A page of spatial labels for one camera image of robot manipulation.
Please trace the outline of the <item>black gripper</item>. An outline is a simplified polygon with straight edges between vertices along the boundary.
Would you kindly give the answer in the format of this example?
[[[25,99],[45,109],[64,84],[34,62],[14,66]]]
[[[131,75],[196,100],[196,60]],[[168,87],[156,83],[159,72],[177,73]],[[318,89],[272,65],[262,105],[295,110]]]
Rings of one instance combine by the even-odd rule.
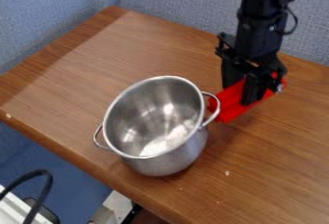
[[[260,57],[247,57],[236,52],[235,37],[224,32],[216,35],[217,46],[213,53],[221,58],[220,77],[221,87],[228,88],[246,76],[242,105],[258,102],[267,88],[275,92],[282,90],[282,78],[287,69],[276,53]]]

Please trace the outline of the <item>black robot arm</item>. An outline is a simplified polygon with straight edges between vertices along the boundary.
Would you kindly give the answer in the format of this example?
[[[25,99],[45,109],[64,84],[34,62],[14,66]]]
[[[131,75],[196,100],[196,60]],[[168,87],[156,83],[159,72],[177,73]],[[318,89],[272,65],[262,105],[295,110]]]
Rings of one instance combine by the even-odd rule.
[[[288,8],[294,0],[242,0],[236,11],[236,34],[220,32],[215,54],[221,58],[221,87],[243,81],[243,106],[260,101],[266,91],[278,92],[287,69],[278,57],[282,38],[292,34],[298,17]]]

